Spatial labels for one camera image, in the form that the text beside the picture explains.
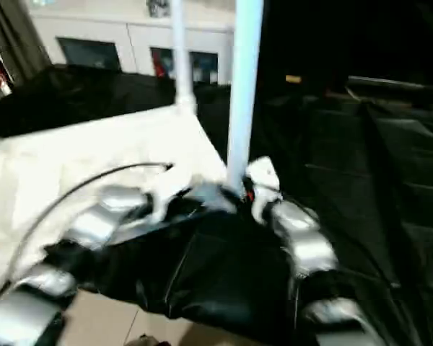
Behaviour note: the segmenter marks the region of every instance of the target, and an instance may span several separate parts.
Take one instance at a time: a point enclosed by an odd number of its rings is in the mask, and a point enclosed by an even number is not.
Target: curtain
[[[0,54],[17,86],[51,64],[20,0],[0,0]]]

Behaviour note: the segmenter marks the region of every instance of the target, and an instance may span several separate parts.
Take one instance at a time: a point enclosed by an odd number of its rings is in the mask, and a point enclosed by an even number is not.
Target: white pole
[[[237,0],[227,184],[240,195],[250,150],[262,20],[263,0]]]
[[[173,59],[175,65],[176,78],[176,98],[175,103],[179,109],[192,109],[195,112],[196,99],[193,93],[191,81],[191,69],[189,52],[185,46],[185,23],[183,19],[182,0],[171,0],[172,10],[172,31],[173,31]]]

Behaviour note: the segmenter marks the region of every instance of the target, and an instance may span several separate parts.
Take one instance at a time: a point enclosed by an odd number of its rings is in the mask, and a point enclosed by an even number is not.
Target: black cable
[[[125,166],[116,167],[113,169],[109,169],[107,171],[104,171],[102,173],[96,174],[93,177],[90,177],[83,182],[80,182],[79,184],[75,185],[73,188],[71,188],[68,192],[66,192],[64,195],[59,197],[58,199],[54,200],[33,222],[33,224],[29,227],[29,229],[25,232],[24,236],[22,237],[21,241],[19,242],[17,248],[13,252],[12,258],[9,262],[8,269],[4,276],[4,283],[0,288],[0,295],[7,290],[7,288],[10,286],[12,281],[13,273],[16,269],[16,264],[18,259],[20,258],[21,254],[23,253],[24,248],[26,247],[30,237],[35,233],[35,230],[37,227],[42,223],[43,220],[45,220],[48,215],[57,207],[59,206],[67,197],[75,193],[76,191],[82,189],[83,187],[91,184],[92,182],[99,180],[103,177],[106,177],[108,175],[114,174],[119,171],[124,171],[126,169],[135,168],[135,167],[164,167],[166,171],[168,171],[170,168],[173,167],[173,164],[166,164],[162,162],[142,162],[138,164],[129,164]]]

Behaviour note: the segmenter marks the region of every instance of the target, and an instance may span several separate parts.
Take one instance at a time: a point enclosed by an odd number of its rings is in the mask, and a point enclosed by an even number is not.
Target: white cabinet
[[[122,71],[137,72],[126,24],[42,17],[33,22],[53,63],[118,64]]]
[[[170,27],[129,25],[128,30],[134,55],[138,63],[138,72],[140,74],[156,74],[152,49],[164,48],[171,50],[173,48],[172,29]],[[198,59],[195,53],[210,53],[210,56],[215,55],[218,84],[228,84],[231,79],[232,41],[232,32],[186,30],[186,46],[191,52],[191,58],[194,58],[194,60]],[[196,77],[196,72],[194,77],[195,80],[201,80],[201,78]]]
[[[195,80],[229,83],[234,2],[184,0]],[[151,18],[146,0],[57,0],[30,15],[53,63],[173,77],[171,20]]]

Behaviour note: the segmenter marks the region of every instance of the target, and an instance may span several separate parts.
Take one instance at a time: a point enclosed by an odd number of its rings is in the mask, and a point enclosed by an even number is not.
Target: floor
[[[81,292],[67,311],[70,318],[59,346],[122,346],[143,334],[172,346],[256,346],[256,342],[185,319],[146,314],[133,304]]]

